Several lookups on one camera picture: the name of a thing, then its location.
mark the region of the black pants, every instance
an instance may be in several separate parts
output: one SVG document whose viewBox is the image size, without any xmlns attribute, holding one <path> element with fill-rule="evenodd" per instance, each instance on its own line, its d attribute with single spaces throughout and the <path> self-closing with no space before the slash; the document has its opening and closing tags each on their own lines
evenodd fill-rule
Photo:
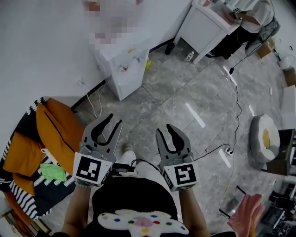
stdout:
<svg viewBox="0 0 296 237">
<path fill-rule="evenodd" d="M 256 39 L 257 35 L 257 33 L 252 34 L 240 26 L 231 35 L 227 35 L 211 53 L 216 57 L 223 56 L 225 59 L 229 59 L 242 44 L 245 42 L 250 44 L 250 42 Z"/>
</svg>

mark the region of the white shirt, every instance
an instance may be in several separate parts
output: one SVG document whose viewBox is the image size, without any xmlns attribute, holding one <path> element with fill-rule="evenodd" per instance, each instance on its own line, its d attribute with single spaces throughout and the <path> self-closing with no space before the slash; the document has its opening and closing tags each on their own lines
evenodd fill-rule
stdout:
<svg viewBox="0 0 296 237">
<path fill-rule="evenodd" d="M 271 23 L 274 12 L 272 4 L 269 0 L 260 0 L 253 8 L 253 10 L 247 13 L 248 16 L 254 17 L 260 25 L 253 24 L 246 20 L 242 21 L 242 28 L 249 31 L 250 33 L 258 33 L 262 26 Z"/>
</svg>

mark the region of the white pants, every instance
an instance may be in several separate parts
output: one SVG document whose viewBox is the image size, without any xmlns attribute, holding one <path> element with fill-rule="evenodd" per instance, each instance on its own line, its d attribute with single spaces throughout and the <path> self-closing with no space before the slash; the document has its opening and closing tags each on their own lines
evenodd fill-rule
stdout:
<svg viewBox="0 0 296 237">
<path fill-rule="evenodd" d="M 117 163 L 120 164 L 128 164 L 131 165 L 131 162 L 136 159 L 136 155 L 133 151 L 128 150 L 123 153 L 122 157 L 117 161 Z M 135 173 L 121 173 L 122 176 L 131 176 L 131 177 L 138 177 L 138 178 L 145 178 L 151 181 L 155 181 L 162 185 L 173 197 L 173 200 L 175 202 L 177 212 L 178 212 L 178 221 L 182 222 L 182 214 L 181 214 L 181 205 L 180 205 L 180 199 L 179 199 L 179 193 L 173 192 L 171 193 L 166 180 L 164 177 L 160 174 L 159 171 L 157 171 L 153 166 L 149 165 L 146 162 L 139 162 L 136 164 L 135 167 Z"/>
</svg>

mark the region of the green cloth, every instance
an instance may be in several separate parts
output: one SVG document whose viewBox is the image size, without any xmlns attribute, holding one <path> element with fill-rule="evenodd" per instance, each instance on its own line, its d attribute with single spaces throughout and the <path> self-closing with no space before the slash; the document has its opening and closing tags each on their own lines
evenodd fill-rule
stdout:
<svg viewBox="0 0 296 237">
<path fill-rule="evenodd" d="M 53 164 L 40 164 L 40 169 L 42 175 L 47 180 L 60 180 L 60 181 L 66 181 L 66 174 L 65 170 L 57 165 Z"/>
</svg>

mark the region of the pink cloth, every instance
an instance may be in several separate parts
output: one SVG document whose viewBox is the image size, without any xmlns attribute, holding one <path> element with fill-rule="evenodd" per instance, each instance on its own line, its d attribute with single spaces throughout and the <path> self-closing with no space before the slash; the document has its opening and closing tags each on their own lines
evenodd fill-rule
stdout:
<svg viewBox="0 0 296 237">
<path fill-rule="evenodd" d="M 229 219 L 228 225 L 232 227 L 239 237 L 249 236 L 252 220 L 255 227 L 257 226 L 265 209 L 261 201 L 262 195 L 260 194 L 254 196 L 246 194 L 235 214 Z"/>
</svg>

